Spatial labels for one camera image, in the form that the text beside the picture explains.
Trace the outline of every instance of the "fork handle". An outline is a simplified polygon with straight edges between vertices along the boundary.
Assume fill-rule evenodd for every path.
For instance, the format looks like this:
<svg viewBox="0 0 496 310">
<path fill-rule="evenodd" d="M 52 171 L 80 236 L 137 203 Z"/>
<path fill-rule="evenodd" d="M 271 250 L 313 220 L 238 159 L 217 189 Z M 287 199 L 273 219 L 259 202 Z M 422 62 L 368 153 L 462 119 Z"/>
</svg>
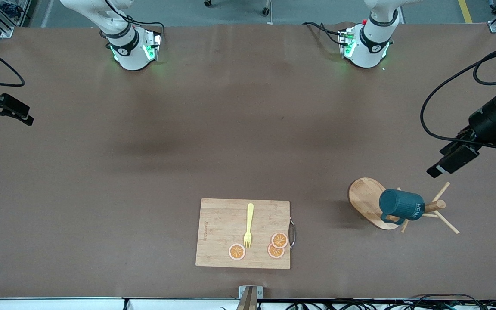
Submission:
<svg viewBox="0 0 496 310">
<path fill-rule="evenodd" d="M 246 232 L 252 228 L 252 217 L 254 216 L 254 204 L 248 204 L 248 215 L 246 216 Z"/>
</svg>

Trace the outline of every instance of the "mug handle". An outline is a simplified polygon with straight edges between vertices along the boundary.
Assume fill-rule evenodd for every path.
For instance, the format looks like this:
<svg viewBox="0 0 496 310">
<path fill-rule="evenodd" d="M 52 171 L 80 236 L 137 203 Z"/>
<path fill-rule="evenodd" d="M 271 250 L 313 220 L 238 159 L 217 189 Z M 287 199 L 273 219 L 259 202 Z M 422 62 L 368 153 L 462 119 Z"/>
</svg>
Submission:
<svg viewBox="0 0 496 310">
<path fill-rule="evenodd" d="M 392 223 L 392 224 L 396 224 L 396 225 L 401 225 L 405 221 L 405 218 L 399 218 L 399 220 L 397 220 L 397 222 L 394 222 L 393 220 L 388 219 L 388 215 L 389 214 L 382 213 L 382 216 L 380 216 L 380 218 L 384 221 L 384 223 Z"/>
</svg>

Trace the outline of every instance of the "gray floor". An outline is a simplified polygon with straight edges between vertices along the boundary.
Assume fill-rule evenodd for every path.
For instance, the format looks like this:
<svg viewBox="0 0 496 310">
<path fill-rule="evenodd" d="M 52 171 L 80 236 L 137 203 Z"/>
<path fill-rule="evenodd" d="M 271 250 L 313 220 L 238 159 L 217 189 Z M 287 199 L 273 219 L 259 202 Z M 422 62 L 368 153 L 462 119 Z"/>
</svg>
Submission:
<svg viewBox="0 0 496 310">
<path fill-rule="evenodd" d="M 486 0 L 466 0 L 472 21 L 486 22 L 492 17 Z M 268 17 L 260 12 L 265 0 L 136 0 L 126 13 L 141 21 L 158 21 L 166 26 L 213 24 L 263 24 Z M 359 22 L 368 17 L 363 0 L 274 0 L 274 24 L 301 24 L 307 21 L 336 24 Z M 90 20 L 65 8 L 59 0 L 39 0 L 30 11 L 33 27 L 93 27 Z M 464 23 L 458 0 L 425 0 L 404 6 L 408 24 Z"/>
</svg>

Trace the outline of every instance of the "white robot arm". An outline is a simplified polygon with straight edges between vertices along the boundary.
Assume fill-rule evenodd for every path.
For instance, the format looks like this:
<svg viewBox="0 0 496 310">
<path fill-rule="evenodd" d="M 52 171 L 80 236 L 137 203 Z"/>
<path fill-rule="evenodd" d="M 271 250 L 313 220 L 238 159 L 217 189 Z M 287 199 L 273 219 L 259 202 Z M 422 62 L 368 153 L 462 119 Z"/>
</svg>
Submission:
<svg viewBox="0 0 496 310">
<path fill-rule="evenodd" d="M 399 24 L 400 6 L 423 0 L 364 0 L 370 9 L 366 24 L 347 29 L 340 41 L 345 43 L 340 50 L 342 56 L 354 65 L 372 68 L 386 56 L 391 35 Z"/>
<path fill-rule="evenodd" d="M 127 70 L 139 70 L 158 56 L 160 35 L 132 25 L 122 9 L 134 0 L 61 0 L 67 8 L 87 17 L 110 42 L 114 59 Z"/>
</svg>

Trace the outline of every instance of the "oval wooden base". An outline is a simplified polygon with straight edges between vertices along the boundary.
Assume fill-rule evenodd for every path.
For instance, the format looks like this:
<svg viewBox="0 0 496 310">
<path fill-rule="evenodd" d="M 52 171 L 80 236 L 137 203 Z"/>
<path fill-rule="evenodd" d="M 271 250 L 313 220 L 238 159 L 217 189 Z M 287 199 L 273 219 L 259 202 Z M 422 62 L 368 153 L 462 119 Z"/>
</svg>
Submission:
<svg viewBox="0 0 496 310">
<path fill-rule="evenodd" d="M 391 230 L 399 225 L 384 223 L 380 216 L 382 210 L 378 205 L 380 195 L 386 189 L 375 179 L 360 178 L 350 185 L 348 197 L 352 206 L 361 213 L 371 224 L 380 229 Z"/>
</svg>

